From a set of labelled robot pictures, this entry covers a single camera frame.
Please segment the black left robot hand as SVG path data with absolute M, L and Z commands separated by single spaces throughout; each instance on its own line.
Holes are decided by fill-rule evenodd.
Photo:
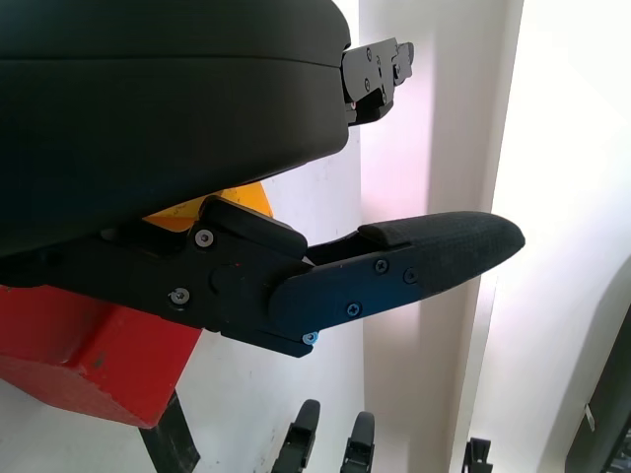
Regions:
M 488 213 L 308 245 L 223 199 L 383 118 L 414 48 L 353 47 L 330 1 L 5 1 L 1 282 L 51 286 L 300 358 L 318 333 L 517 253 Z

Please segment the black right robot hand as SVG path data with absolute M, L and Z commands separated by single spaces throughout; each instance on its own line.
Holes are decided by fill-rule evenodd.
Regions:
M 316 441 L 319 415 L 318 401 L 308 399 L 303 403 L 295 421 L 289 426 L 272 472 L 303 472 L 307 468 Z M 346 442 L 339 469 L 341 473 L 372 471 L 375 431 L 375 416 L 370 412 L 360 412 Z M 461 471 L 492 472 L 493 465 L 488 461 L 490 447 L 490 440 L 471 438 L 465 447 Z

